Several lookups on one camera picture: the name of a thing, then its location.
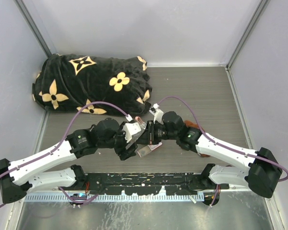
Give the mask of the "red white staple box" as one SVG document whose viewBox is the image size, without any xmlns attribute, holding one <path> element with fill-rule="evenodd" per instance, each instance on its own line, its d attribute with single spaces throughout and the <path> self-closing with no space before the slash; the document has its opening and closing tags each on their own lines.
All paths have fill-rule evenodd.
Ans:
<svg viewBox="0 0 288 230">
<path fill-rule="evenodd" d="M 143 148 L 139 149 L 137 151 L 138 155 L 140 158 L 145 157 L 146 155 L 148 155 L 149 153 L 151 153 L 152 151 L 156 150 L 157 148 L 162 146 L 162 142 L 156 144 L 156 145 L 146 145 Z"/>
</svg>

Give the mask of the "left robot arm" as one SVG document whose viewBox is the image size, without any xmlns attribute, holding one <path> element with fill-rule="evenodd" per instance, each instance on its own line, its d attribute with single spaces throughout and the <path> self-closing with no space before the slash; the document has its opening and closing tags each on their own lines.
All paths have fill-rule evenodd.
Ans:
<svg viewBox="0 0 288 230">
<path fill-rule="evenodd" d="M 87 129 L 78 129 L 65 136 L 54 146 L 35 155 L 9 161 L 0 160 L 0 193 L 2 202 L 9 204 L 25 197 L 39 188 L 72 186 L 81 190 L 86 186 L 86 177 L 79 167 L 70 167 L 62 172 L 50 172 L 57 165 L 70 162 L 98 149 L 114 149 L 120 160 L 135 155 L 136 141 L 141 127 L 135 120 L 119 124 L 112 118 L 100 121 Z"/>
</svg>

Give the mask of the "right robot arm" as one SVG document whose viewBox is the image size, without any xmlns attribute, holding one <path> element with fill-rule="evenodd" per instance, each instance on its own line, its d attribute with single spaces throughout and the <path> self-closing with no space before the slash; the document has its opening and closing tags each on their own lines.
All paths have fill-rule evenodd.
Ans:
<svg viewBox="0 0 288 230">
<path fill-rule="evenodd" d="M 201 183 L 207 189 L 216 184 L 234 184 L 271 198 L 283 172 L 269 149 L 253 150 L 229 144 L 204 132 L 198 125 L 183 121 L 173 111 L 166 112 L 160 122 L 149 120 L 139 143 L 156 145 L 163 140 L 174 140 L 184 150 L 230 164 L 228 168 L 216 164 L 204 168 Z"/>
</svg>

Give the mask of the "brown cloth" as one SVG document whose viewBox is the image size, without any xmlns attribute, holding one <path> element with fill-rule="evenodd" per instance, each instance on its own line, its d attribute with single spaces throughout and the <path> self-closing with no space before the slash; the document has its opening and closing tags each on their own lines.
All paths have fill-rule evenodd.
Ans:
<svg viewBox="0 0 288 230">
<path fill-rule="evenodd" d="M 185 123 L 185 125 L 186 125 L 187 127 L 194 127 L 194 128 L 196 128 L 196 129 L 200 129 L 197 123 L 193 123 L 193 122 L 191 122 L 191 121 L 189 121 L 189 120 L 185 120 L 184 123 Z M 202 157 L 202 158 L 208 158 L 208 157 L 210 157 L 210 155 L 201 154 L 201 153 L 198 153 L 198 155 L 199 155 L 200 157 Z"/>
</svg>

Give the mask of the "black floral plush blanket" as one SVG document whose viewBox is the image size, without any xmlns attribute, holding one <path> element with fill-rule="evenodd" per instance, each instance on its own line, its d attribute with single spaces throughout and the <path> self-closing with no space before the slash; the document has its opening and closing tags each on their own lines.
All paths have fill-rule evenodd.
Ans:
<svg viewBox="0 0 288 230">
<path fill-rule="evenodd" d="M 46 111 L 121 116 L 146 114 L 152 86 L 147 62 L 76 54 L 53 54 L 32 84 L 33 100 Z"/>
</svg>

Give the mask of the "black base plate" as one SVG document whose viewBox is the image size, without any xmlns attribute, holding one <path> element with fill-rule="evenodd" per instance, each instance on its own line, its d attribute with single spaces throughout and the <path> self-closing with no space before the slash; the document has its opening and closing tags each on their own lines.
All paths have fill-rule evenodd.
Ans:
<svg viewBox="0 0 288 230">
<path fill-rule="evenodd" d="M 90 194 L 131 196 L 157 195 L 164 188 L 166 195 L 196 195 L 215 190 L 216 184 L 201 174 L 176 173 L 89 173 L 81 182 L 64 187 L 65 191 L 88 190 Z"/>
</svg>

